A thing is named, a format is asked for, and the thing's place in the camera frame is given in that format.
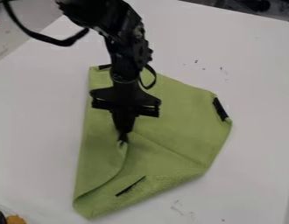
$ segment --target black mark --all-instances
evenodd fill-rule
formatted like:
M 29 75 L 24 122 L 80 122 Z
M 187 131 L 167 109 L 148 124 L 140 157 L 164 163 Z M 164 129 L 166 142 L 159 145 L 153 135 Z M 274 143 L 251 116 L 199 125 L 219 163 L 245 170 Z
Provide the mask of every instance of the black mark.
M 217 110 L 217 114 L 221 117 L 222 121 L 224 122 L 226 120 L 228 116 L 228 114 L 226 113 L 226 111 L 224 110 L 224 108 L 222 107 L 220 101 L 218 100 L 218 98 L 215 98 L 213 100 L 213 105 L 215 105 L 215 108 Z
M 129 190 L 132 189 L 133 186 L 135 186 L 136 184 L 138 184 L 138 183 L 139 183 L 140 181 L 142 181 L 144 178 L 145 178 L 145 176 L 142 177 L 141 179 L 139 179 L 139 180 L 138 180 L 137 182 L 135 182 L 133 185 L 130 185 L 130 186 L 128 186 L 126 189 L 123 189 L 121 192 L 117 193 L 116 196 L 118 197 L 118 196 L 121 196 L 123 193 L 127 193 Z
M 99 66 L 99 70 L 104 70 L 107 68 L 111 68 L 111 64 Z

